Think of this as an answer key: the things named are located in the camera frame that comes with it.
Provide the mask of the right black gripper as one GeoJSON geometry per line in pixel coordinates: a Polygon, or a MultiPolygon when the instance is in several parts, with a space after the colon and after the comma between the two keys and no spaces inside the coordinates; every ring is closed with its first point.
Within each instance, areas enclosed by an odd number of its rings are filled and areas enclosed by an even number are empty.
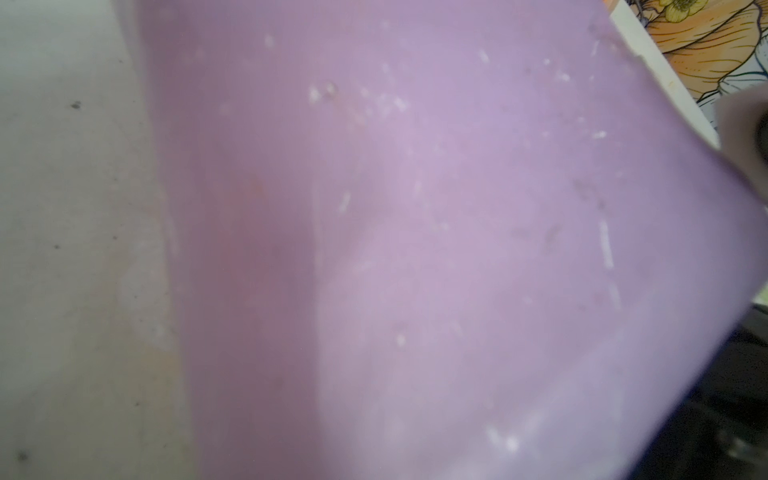
{"type": "Polygon", "coordinates": [[[632,479],[767,477],[767,308],[753,306],[668,417],[632,479]]]}

